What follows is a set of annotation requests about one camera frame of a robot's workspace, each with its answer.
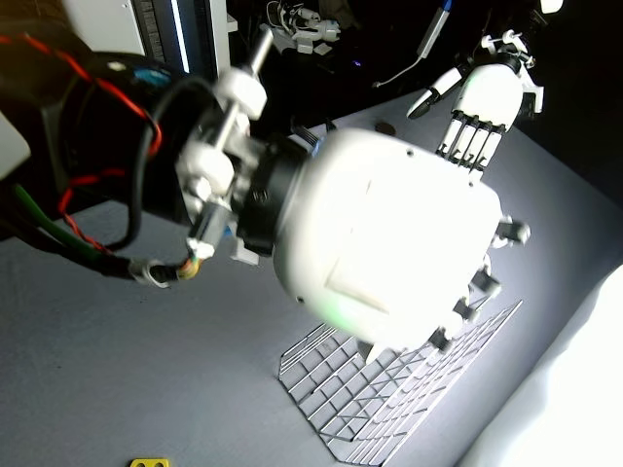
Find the wire basket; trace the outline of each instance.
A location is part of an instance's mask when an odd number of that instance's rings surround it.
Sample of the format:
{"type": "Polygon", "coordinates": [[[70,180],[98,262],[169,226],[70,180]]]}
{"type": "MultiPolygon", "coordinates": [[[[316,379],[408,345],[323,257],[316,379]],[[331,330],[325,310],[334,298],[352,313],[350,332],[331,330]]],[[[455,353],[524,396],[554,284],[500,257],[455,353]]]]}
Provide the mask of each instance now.
{"type": "Polygon", "coordinates": [[[337,460],[382,466],[521,304],[472,325],[445,354],[427,343],[367,366],[355,338],[323,324],[281,356],[278,378],[337,460]]]}

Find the back of robotic hand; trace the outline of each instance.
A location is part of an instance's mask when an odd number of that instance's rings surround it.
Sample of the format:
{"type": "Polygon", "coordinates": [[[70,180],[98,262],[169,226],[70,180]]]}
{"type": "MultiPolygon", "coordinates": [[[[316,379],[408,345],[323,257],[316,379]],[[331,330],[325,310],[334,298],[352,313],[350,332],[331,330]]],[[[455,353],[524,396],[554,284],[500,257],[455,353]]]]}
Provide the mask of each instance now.
{"type": "Polygon", "coordinates": [[[0,70],[0,109],[52,168],[69,230],[12,176],[3,227],[83,267],[158,287],[195,277],[230,231],[237,259],[273,256],[293,299],[368,350],[426,341],[446,350],[499,291],[488,248],[524,242],[527,227],[455,164],[395,138],[335,130],[308,151],[250,137],[248,121],[267,100],[257,74],[271,43],[265,30],[248,64],[212,87],[145,57],[94,54],[57,28],[0,31],[0,62],[12,65],[0,70]],[[80,229],[68,214],[77,191],[128,205],[120,240],[104,245],[80,229]],[[135,239],[143,209],[190,225],[187,258],[164,265],[115,253],[135,239]]]}

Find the white robotic hand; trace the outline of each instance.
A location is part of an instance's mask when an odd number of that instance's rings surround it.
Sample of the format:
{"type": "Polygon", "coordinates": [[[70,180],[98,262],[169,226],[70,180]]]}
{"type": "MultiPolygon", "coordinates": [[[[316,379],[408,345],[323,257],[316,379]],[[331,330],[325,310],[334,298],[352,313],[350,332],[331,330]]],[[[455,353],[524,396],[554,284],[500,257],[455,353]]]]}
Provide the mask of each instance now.
{"type": "Polygon", "coordinates": [[[444,73],[409,109],[409,118],[423,115],[445,93],[464,80],[453,106],[453,118],[436,153],[465,167],[472,179],[480,179],[502,134],[515,122],[524,93],[534,94],[533,111],[540,113],[543,88],[534,84],[528,72],[534,66],[521,34],[506,31],[501,38],[482,38],[481,47],[492,62],[455,67],[444,73]]]}

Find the yellow object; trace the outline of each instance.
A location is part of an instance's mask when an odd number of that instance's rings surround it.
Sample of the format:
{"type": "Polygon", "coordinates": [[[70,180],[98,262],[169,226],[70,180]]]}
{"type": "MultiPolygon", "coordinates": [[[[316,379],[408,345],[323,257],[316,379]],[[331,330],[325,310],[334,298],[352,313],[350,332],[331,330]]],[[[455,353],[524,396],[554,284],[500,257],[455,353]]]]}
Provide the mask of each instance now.
{"type": "Polygon", "coordinates": [[[134,459],[129,467],[170,467],[168,459],[134,459]]]}

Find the robotic hand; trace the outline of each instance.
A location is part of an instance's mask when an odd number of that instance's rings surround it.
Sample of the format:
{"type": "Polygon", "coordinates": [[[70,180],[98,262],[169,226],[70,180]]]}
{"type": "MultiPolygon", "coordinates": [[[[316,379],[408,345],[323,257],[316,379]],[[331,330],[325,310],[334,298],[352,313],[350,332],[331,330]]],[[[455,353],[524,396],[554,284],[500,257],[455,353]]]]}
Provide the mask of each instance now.
{"type": "MultiPolygon", "coordinates": [[[[413,144],[361,129],[330,131],[310,149],[281,136],[249,136],[248,121],[260,117],[267,100],[257,74],[270,30],[246,66],[211,87],[149,58],[94,54],[57,26],[3,27],[0,64],[12,66],[0,71],[0,109],[28,141],[31,158],[53,168],[58,210],[78,236],[50,222],[21,187],[0,198],[0,207],[15,203],[6,210],[10,219],[0,220],[34,247],[86,268],[167,287],[196,276],[229,229],[236,259],[272,256],[287,294],[360,339],[370,361],[385,347],[426,341],[446,350],[463,322],[500,290],[489,247],[529,236],[502,215],[491,188],[413,144]],[[124,241],[102,245],[82,233],[65,212],[78,190],[128,204],[124,241]],[[142,209],[190,225],[185,262],[114,253],[135,237],[142,209]],[[477,289],[481,297],[473,301],[477,289]]],[[[517,72],[496,63],[495,71],[481,67],[473,76],[515,80],[515,109],[526,53],[506,54],[519,62],[517,72]]],[[[457,129],[450,149],[462,148],[468,125],[473,132],[491,126],[495,135],[494,127],[512,123],[511,111],[498,109],[506,120],[484,113],[466,90],[457,112],[474,117],[457,129]]],[[[485,98],[482,85],[478,90],[485,98]]],[[[497,109],[485,100],[485,109],[497,109]]],[[[7,183],[11,176],[1,185],[7,183]]]]}
{"type": "Polygon", "coordinates": [[[485,36],[481,47],[491,60],[473,68],[472,63],[444,73],[409,109],[416,119],[459,83],[464,83],[453,106],[453,118],[436,153],[480,179],[504,132],[513,125],[524,94],[532,94],[533,111],[543,107],[543,88],[534,84],[528,70],[534,67],[521,34],[513,30],[501,38],[485,36]]]}

